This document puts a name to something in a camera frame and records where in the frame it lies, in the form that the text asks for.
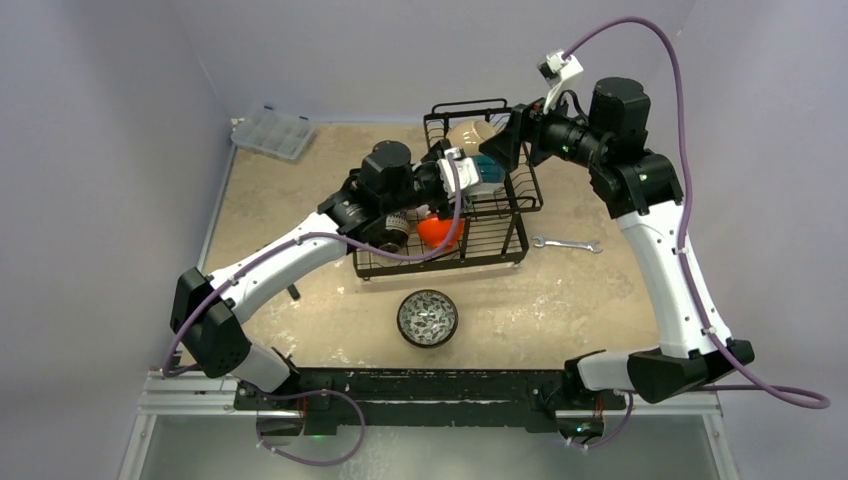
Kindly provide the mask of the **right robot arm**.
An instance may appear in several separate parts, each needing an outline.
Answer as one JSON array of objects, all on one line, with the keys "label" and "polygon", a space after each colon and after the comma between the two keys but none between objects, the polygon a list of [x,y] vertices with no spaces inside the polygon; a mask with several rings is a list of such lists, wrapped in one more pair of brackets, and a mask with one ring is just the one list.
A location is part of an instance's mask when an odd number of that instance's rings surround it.
[{"label": "right robot arm", "polygon": [[600,350],[564,364],[561,392],[576,407],[619,390],[659,403],[750,364],[751,343],[737,339],[711,305],[681,222],[684,193],[671,161],[646,148],[651,100],[632,79],[596,82],[589,114],[549,113],[543,102],[513,107],[506,125],[480,146],[511,172],[529,146],[537,166],[552,156],[586,168],[595,194],[626,238],[647,287],[659,344],[650,350]]}]

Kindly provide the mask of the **black wire dish rack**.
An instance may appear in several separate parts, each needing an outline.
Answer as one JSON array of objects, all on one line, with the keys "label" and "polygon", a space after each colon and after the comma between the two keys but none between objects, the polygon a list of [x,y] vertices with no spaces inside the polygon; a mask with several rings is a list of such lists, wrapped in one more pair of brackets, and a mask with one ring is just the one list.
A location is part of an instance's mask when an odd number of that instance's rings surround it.
[{"label": "black wire dish rack", "polygon": [[[500,129],[508,122],[510,111],[504,98],[438,103],[423,116],[424,138],[432,146],[465,120],[486,121]],[[452,249],[425,262],[395,261],[357,250],[352,256],[356,276],[368,281],[401,274],[519,265],[531,247],[523,215],[537,212],[543,206],[537,175],[527,154],[528,148],[524,146],[519,154],[519,166],[493,192],[463,199],[461,235]]]}]

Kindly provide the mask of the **orange white bowl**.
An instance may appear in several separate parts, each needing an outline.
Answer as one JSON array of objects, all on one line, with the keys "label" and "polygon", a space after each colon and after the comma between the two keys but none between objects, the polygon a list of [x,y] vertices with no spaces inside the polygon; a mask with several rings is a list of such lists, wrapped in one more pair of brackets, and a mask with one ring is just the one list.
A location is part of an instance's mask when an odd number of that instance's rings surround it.
[{"label": "orange white bowl", "polygon": [[[425,219],[417,223],[416,233],[426,247],[435,249],[443,243],[450,231],[451,225],[451,219],[440,220],[437,215],[429,214]],[[461,218],[454,235],[449,239],[446,247],[447,250],[453,249],[457,245],[457,242],[463,235],[464,227],[465,219]]]}]

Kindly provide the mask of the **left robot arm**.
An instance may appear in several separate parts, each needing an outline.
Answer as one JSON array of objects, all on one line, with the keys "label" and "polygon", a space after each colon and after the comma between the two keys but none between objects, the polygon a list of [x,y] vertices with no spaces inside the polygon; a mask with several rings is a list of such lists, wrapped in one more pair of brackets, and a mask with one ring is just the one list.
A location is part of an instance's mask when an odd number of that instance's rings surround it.
[{"label": "left robot arm", "polygon": [[459,226],[465,190],[478,184],[479,171],[462,149],[442,141],[419,162],[408,147],[381,141],[350,171],[341,187],[304,221],[245,259],[204,274],[193,267],[177,280],[170,327],[175,334],[162,372],[174,369],[177,346],[193,358],[190,370],[209,378],[233,375],[259,389],[272,408],[297,399],[294,366],[252,341],[243,330],[263,305],[302,277],[353,251],[369,250],[367,240],[394,213],[422,205],[451,216]]}]

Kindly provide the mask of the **teal white bowl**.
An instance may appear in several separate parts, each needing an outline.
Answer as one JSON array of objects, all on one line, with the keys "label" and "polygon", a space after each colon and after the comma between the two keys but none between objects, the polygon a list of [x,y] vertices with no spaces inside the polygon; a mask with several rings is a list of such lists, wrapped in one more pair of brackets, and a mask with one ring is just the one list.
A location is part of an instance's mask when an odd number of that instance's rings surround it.
[{"label": "teal white bowl", "polygon": [[492,195],[503,188],[506,172],[494,159],[485,155],[472,156],[471,159],[480,173],[481,182],[467,191],[468,196]]}]

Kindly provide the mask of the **brown beige bowl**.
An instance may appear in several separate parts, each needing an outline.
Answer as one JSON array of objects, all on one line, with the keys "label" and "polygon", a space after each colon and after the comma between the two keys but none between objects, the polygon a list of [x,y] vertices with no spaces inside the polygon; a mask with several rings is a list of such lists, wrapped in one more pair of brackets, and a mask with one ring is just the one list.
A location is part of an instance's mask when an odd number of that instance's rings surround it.
[{"label": "brown beige bowl", "polygon": [[411,232],[407,213],[388,214],[372,230],[369,244],[378,250],[397,254],[406,246]]}]

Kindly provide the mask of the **grey floral black bowl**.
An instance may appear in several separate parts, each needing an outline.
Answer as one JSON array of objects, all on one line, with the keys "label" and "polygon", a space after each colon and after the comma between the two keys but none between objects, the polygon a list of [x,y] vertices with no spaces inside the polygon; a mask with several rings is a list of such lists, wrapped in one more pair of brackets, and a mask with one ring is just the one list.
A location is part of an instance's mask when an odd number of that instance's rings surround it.
[{"label": "grey floral black bowl", "polygon": [[445,293],[422,289],[403,299],[397,311],[396,325],[409,344],[418,348],[437,348],[454,336],[459,326],[459,311]]}]

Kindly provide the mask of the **cream beige bowl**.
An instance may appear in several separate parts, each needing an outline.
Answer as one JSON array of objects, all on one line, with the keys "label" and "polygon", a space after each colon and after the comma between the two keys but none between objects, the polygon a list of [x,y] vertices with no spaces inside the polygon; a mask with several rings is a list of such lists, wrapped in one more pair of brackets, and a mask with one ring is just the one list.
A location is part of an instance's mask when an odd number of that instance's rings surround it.
[{"label": "cream beige bowl", "polygon": [[460,148],[468,157],[480,155],[480,145],[497,134],[497,130],[484,120],[464,120],[456,124],[445,138],[452,147]]}]

